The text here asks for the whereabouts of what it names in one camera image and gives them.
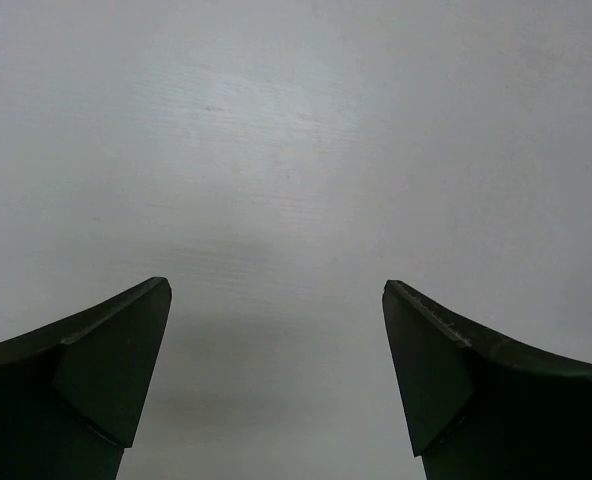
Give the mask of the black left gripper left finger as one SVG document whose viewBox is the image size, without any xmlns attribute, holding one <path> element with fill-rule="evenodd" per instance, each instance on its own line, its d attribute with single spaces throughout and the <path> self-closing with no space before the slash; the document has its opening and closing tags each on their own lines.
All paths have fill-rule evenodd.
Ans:
<svg viewBox="0 0 592 480">
<path fill-rule="evenodd" d="M 0 479 L 114 479 L 131 448 L 172 300 L 153 277 L 0 342 Z"/>
</svg>

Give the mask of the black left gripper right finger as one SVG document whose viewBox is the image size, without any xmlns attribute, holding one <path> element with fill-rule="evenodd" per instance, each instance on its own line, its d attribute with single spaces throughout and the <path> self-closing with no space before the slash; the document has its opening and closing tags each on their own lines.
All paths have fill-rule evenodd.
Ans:
<svg viewBox="0 0 592 480">
<path fill-rule="evenodd" d="M 592 479 L 592 364 L 527 345 L 399 280 L 382 307 L 429 479 Z"/>
</svg>

